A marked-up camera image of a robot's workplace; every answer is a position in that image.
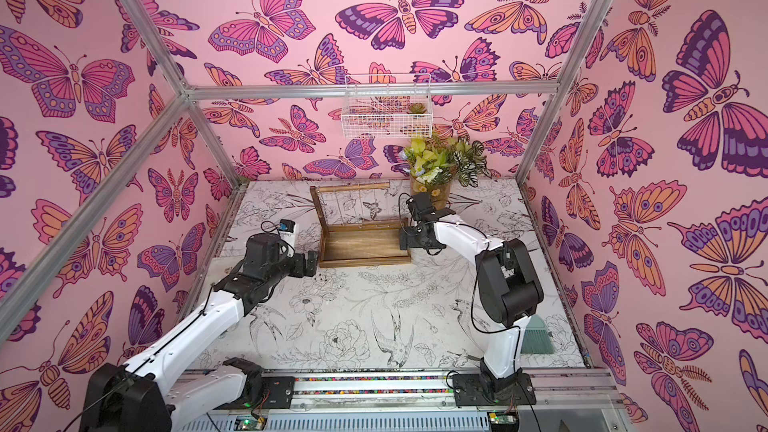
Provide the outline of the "wooden jewelry display stand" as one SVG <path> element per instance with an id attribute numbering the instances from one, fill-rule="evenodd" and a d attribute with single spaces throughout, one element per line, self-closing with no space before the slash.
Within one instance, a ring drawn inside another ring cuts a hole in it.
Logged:
<path id="1" fill-rule="evenodd" d="M 321 229 L 321 268 L 406 265 L 410 252 L 400 248 L 403 219 L 383 215 L 376 193 L 388 182 L 312 185 L 310 196 Z"/>

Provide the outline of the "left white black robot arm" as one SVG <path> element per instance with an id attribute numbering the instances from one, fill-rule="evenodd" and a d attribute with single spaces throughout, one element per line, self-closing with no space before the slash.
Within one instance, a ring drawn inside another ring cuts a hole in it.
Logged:
<path id="1" fill-rule="evenodd" d="M 189 382 L 180 378 L 222 333 L 264 304 L 282 279 L 316 274 L 318 252 L 298 252 L 294 242 L 291 232 L 251 236 L 245 256 L 186 318 L 145 351 L 94 372 L 75 420 L 80 430 L 178 431 L 222 405 L 259 404 L 263 369 L 246 359 L 227 359 Z"/>

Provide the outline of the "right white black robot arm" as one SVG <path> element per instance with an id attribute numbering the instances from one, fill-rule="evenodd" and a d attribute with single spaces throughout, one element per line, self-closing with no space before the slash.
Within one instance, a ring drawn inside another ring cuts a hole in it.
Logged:
<path id="1" fill-rule="evenodd" d="M 479 299 L 485 314 L 501 326 L 480 332 L 489 337 L 480 361 L 480 390 L 488 402 L 511 401 L 513 387 L 522 384 L 523 336 L 544 299 L 526 244 L 492 237 L 449 215 L 403 227 L 399 247 L 428 252 L 451 249 L 475 267 L 471 297 Z"/>

